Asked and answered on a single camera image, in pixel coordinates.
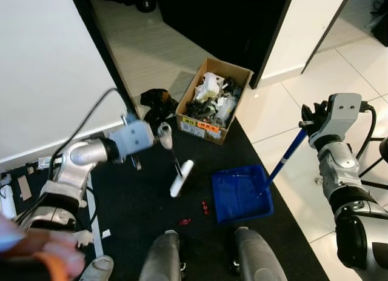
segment white roller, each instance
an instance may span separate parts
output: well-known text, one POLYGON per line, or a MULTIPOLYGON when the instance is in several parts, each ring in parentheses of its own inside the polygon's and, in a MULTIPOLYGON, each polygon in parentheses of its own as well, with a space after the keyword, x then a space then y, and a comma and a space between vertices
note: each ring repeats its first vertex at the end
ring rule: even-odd
POLYGON ((177 175, 174 182, 171 185, 171 188, 170 188, 171 197, 178 196, 183 186, 183 183, 185 182, 187 176, 190 174, 190 171, 192 170, 193 166, 194 166, 194 162, 192 160, 187 160, 186 162, 183 163, 181 167, 182 177, 177 175))

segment black mat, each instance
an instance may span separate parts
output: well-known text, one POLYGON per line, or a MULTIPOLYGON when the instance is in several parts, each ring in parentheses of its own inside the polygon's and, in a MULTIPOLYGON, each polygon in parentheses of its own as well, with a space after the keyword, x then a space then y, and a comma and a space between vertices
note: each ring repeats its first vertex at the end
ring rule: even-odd
MULTIPOLYGON (((242 225, 257 230, 266 239, 289 281, 328 280, 275 186, 271 189, 273 215, 231 225, 216 223, 211 175, 229 168, 261 164, 237 120, 222 146, 178 131, 175 118, 169 123, 178 159, 180 162, 191 159, 195 163, 181 197, 169 196, 176 171, 168 152, 160 145, 138 154, 141 171, 135 171, 127 161, 123 165, 100 165, 92 172, 92 184, 99 199, 99 227, 101 231, 109 229, 112 234, 102 240, 104 253, 115 260, 110 281, 137 280, 150 245, 168 229, 176 230, 182 237, 187 281, 238 280, 230 273, 229 266, 234 253, 233 232, 242 225), (209 204, 209 216, 203 214, 202 200, 209 204), (186 218, 191 218, 191 223, 180 226, 179 221, 186 218)), ((87 251, 90 260, 93 252, 87 251)))

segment wheel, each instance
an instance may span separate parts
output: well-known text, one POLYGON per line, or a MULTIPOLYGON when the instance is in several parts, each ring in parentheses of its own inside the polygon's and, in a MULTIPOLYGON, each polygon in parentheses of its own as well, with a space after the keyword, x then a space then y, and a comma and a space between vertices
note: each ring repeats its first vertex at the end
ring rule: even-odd
POLYGON ((136 8, 142 13, 150 13, 156 8, 156 0, 136 0, 136 8))

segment blue tray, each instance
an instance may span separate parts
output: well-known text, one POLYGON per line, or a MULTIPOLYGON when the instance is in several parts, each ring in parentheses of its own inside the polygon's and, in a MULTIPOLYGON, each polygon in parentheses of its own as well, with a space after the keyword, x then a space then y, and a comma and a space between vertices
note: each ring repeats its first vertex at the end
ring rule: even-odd
POLYGON ((263 190, 266 174, 261 165, 224 170, 212 175, 218 223, 269 216, 273 213, 269 188, 263 190))

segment blue pole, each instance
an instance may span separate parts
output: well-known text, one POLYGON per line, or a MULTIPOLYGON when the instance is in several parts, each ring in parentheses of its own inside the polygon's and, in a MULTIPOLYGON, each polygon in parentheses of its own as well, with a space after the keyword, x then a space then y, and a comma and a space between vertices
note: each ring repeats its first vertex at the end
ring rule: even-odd
POLYGON ((287 162, 287 160, 291 157, 293 152, 299 147, 301 142, 303 142, 304 138, 307 136, 306 132, 304 130, 300 130, 300 132, 296 135, 296 138, 291 143, 290 147, 287 149, 287 151, 284 153, 283 157, 280 159, 279 163, 276 165, 275 169, 273 169, 271 175, 267 178, 264 186, 263 191, 266 190, 269 185, 271 185, 272 180, 278 175, 280 169, 284 166, 284 164, 287 162))

